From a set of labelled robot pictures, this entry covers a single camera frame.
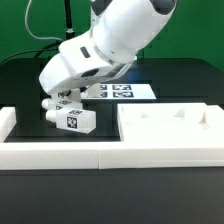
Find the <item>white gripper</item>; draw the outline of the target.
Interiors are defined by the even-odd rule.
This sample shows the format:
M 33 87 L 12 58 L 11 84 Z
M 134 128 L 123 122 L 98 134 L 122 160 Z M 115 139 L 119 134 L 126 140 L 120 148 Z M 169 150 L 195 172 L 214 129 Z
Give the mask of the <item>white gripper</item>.
M 59 53 L 44 67 L 39 82 L 48 95 L 61 93 L 118 79 L 133 61 L 119 63 L 107 58 L 92 35 L 83 34 L 60 44 Z

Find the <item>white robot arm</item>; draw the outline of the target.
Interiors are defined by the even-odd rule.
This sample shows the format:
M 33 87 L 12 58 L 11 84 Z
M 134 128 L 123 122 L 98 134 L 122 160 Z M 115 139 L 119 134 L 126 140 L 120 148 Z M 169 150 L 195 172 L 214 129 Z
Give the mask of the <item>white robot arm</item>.
M 43 90 L 52 95 L 123 76 L 177 4 L 178 0 L 112 0 L 95 26 L 59 45 L 59 53 L 39 76 Z

